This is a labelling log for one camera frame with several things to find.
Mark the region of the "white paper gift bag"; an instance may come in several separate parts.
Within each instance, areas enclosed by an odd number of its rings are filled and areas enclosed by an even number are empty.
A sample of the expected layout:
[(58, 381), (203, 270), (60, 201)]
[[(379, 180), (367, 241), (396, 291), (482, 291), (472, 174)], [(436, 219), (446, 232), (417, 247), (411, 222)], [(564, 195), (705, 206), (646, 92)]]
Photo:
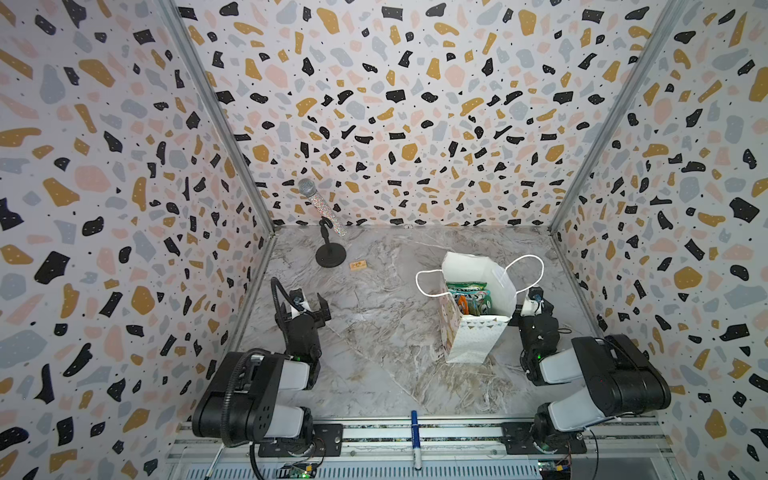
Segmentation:
[(545, 263), (534, 254), (522, 255), (506, 266), (486, 256), (448, 252), (439, 269), (415, 274), (420, 294), (440, 303), (440, 333), (448, 364), (482, 364), (504, 330), (513, 320), (544, 311), (542, 293), (534, 281), (517, 287), (509, 271), (516, 264), (532, 260), (539, 264), (539, 278)]

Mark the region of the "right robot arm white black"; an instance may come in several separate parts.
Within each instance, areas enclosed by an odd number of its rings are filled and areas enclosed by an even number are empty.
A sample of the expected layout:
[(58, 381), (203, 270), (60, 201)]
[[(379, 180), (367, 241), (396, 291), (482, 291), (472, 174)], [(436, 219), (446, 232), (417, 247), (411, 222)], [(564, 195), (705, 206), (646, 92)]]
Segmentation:
[(543, 298), (524, 300), (511, 323), (519, 329), (520, 366), (533, 385), (584, 382), (567, 398), (537, 408), (524, 439), (540, 451), (568, 448), (593, 425), (669, 407), (670, 386), (627, 336), (574, 337), (560, 350), (560, 324)]

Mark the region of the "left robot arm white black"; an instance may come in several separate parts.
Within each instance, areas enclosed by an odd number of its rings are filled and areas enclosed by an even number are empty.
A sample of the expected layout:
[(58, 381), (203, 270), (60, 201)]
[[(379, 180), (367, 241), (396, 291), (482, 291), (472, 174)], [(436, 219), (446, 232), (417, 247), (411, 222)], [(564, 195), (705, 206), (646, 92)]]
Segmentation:
[(276, 319), (287, 338), (286, 351), (253, 348), (226, 354), (192, 417), (193, 434), (226, 447), (286, 442), (300, 452), (313, 442), (313, 418), (306, 407), (280, 405), (278, 394), (314, 387), (322, 347), (318, 330), (331, 319), (326, 299), (309, 309), (300, 289), (290, 292), (301, 307), (280, 304)]

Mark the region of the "glitter microphone on stand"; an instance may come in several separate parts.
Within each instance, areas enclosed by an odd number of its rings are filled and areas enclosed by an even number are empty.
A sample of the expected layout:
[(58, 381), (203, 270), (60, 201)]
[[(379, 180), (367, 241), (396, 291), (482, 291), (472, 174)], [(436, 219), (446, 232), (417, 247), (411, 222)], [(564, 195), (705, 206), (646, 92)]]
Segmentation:
[(335, 231), (340, 237), (345, 235), (345, 230), (339, 224), (334, 211), (317, 190), (315, 183), (308, 178), (299, 181), (299, 191), (307, 198), (320, 213), (319, 221), (322, 245), (316, 250), (315, 260), (323, 268), (335, 268), (346, 260), (346, 250), (339, 244), (330, 240), (330, 231)]

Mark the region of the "small orange paper tag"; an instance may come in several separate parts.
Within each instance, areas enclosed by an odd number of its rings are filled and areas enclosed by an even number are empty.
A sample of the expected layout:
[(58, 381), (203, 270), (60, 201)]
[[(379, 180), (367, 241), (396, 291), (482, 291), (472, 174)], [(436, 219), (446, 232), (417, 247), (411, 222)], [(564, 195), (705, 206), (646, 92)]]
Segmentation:
[(367, 268), (367, 262), (365, 260), (355, 261), (349, 264), (351, 271), (359, 271)]

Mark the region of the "green circuit board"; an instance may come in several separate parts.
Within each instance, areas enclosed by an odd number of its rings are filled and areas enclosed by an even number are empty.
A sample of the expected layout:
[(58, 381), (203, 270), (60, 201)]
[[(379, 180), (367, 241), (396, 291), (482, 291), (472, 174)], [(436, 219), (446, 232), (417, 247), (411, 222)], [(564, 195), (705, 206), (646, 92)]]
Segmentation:
[(279, 479), (314, 479), (317, 475), (318, 466), (315, 463), (292, 463), (285, 464), (277, 473)]

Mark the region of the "blue marker pen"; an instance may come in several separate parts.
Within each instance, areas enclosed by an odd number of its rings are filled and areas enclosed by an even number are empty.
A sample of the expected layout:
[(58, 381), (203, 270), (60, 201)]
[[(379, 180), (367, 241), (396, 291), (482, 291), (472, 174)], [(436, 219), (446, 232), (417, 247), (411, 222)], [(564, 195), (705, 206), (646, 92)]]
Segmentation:
[(410, 413), (410, 431), (413, 454), (413, 468), (415, 471), (421, 471), (423, 468), (423, 460), (421, 452), (420, 424), (418, 412), (416, 410), (412, 410)]

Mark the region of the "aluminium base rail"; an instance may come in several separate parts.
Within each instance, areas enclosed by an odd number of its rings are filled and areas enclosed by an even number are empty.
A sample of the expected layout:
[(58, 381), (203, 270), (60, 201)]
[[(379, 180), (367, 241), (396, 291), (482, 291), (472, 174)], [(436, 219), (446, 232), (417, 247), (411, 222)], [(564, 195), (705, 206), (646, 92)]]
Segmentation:
[(523, 417), (320, 418), (318, 452), (252, 457), (181, 428), (168, 455), (169, 479), (682, 479), (653, 416), (592, 426), (575, 443), (546, 452), (531, 445)]

